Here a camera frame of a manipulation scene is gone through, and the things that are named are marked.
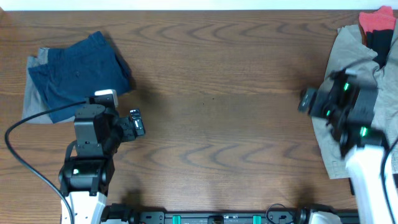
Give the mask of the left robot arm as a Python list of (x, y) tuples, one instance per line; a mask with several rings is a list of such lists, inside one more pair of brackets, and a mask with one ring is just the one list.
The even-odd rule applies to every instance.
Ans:
[(84, 105), (75, 114), (74, 127), (76, 140), (67, 147), (58, 176), (65, 197), (61, 223), (134, 223), (131, 208), (106, 201), (120, 144), (146, 133), (140, 110), (120, 117), (112, 106)]

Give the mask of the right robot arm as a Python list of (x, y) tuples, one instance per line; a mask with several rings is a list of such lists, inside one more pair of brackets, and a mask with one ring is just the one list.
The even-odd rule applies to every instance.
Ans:
[(359, 220), (397, 223), (394, 145), (389, 144), (384, 131), (371, 126), (377, 85), (348, 69), (332, 72), (326, 80), (328, 87), (302, 91), (298, 110), (331, 126), (331, 136), (349, 174)]

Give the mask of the khaki shorts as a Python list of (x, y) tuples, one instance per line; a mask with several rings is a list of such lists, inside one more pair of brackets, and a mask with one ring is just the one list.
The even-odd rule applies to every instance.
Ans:
[[(379, 93), (371, 126), (383, 130), (392, 144), (397, 137), (397, 28), (387, 46), (390, 47), (387, 62), (380, 67), (373, 60), (376, 52), (362, 43), (359, 25), (341, 27), (333, 44), (325, 75), (348, 67), (358, 78), (377, 85)], [(327, 126), (326, 120), (321, 118), (312, 118), (312, 124), (329, 178), (348, 178), (339, 145), (330, 132), (331, 126)]]

